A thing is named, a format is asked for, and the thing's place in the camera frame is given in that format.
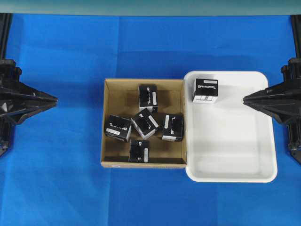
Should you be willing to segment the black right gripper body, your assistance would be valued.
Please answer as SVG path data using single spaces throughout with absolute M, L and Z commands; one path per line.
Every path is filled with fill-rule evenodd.
M 281 73 L 284 81 L 267 88 L 268 111 L 278 123 L 288 125 L 301 118 L 301 59 L 291 58 Z

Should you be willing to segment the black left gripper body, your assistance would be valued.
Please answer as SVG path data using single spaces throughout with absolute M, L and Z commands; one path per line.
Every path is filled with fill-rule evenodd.
M 20 82 L 21 68 L 14 60 L 0 61 L 0 116 L 19 125 L 35 108 L 29 106 L 29 100 L 35 98 L 35 89 Z

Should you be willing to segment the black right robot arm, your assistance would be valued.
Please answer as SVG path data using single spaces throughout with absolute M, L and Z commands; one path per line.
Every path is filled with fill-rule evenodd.
M 243 104 L 286 125 L 290 155 L 301 162 L 301 16 L 292 15 L 291 23 L 296 58 L 281 68 L 284 81 L 244 97 Z

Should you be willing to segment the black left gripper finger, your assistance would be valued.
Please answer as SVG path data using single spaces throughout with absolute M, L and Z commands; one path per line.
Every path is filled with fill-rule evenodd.
M 57 102 L 58 98 L 56 98 L 55 96 L 52 96 L 48 93 L 45 93 L 43 91 L 34 91 L 34 98 L 42 100 L 42 101 L 49 101 L 49 102 Z
M 26 113 L 24 113 L 24 116 L 26 118 L 30 118 L 34 115 L 45 112 L 56 106 L 57 106 L 57 102 L 42 102 L 39 105 L 33 105 L 33 106 L 28 107 L 28 110 L 26 110 Z

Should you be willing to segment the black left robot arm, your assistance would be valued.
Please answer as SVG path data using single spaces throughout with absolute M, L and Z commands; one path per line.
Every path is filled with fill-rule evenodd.
M 25 85 L 19 79 L 22 69 L 6 59 L 11 13 L 0 15 L 0 154 L 10 148 L 15 126 L 57 105 L 58 99 Z

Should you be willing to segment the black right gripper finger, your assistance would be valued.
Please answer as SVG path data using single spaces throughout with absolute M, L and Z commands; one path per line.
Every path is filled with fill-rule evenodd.
M 243 98 L 243 102 L 245 101 L 252 101 L 252 100 L 261 100 L 261 99 L 266 99 L 268 97 L 267 91 L 264 90 L 259 90 L 257 92 L 254 92 L 248 96 L 245 96 Z
M 243 104 L 246 105 L 246 106 L 248 106 L 248 107 L 250 107 L 250 108 L 252 108 L 252 109 L 254 109 L 254 110 L 262 112 L 262 113 L 264 113 L 264 114 L 266 114 L 266 115 L 268 115 L 268 116 L 270 116 L 272 118 L 277 117 L 276 113 L 272 112 L 271 110 L 268 110 L 264 105 L 254 104 L 254 103 L 249 102 L 249 101 L 244 101 Z

